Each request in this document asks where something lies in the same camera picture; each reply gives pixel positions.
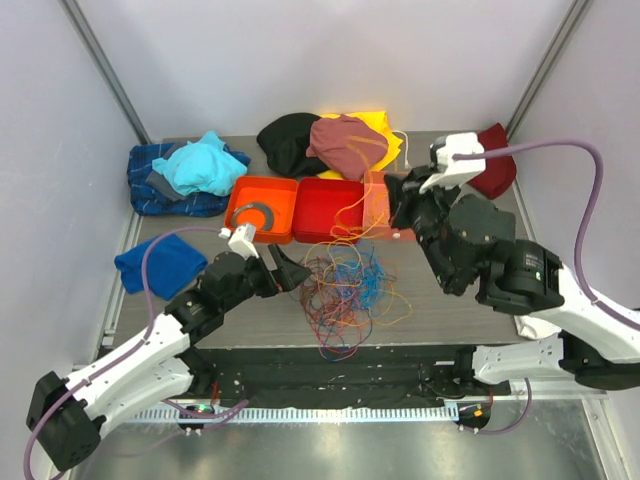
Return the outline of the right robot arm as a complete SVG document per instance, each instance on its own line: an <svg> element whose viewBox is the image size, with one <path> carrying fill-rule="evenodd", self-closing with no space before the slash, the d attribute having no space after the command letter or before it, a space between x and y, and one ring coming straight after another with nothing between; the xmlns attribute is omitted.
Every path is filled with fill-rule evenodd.
<svg viewBox="0 0 640 480"><path fill-rule="evenodd" d="M639 385L639 333L620 325L582 293L573 272L543 246L515 236L513 213L459 187L421 191L428 167L387 174L392 227L411 230L441 290L498 313L558 327L541 340L502 347L472 345L456 354L451 380L465 395L524 377L570 376L606 391Z"/></svg>

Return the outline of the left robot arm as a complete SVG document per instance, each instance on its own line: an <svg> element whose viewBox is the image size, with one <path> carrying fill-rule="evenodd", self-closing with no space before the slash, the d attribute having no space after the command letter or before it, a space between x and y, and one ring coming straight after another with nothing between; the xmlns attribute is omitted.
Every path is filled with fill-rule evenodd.
<svg viewBox="0 0 640 480"><path fill-rule="evenodd" d="M145 330L65 377L50 371L38 379L26 418L31 432L23 458L26 478L33 476L34 446L64 473L140 411L183 394L205 397L215 370L197 343L220 328L226 313L241 303L292 291L311 274L278 245L269 245L268 251L273 269L257 253L217 255L196 284L177 295Z"/></svg>

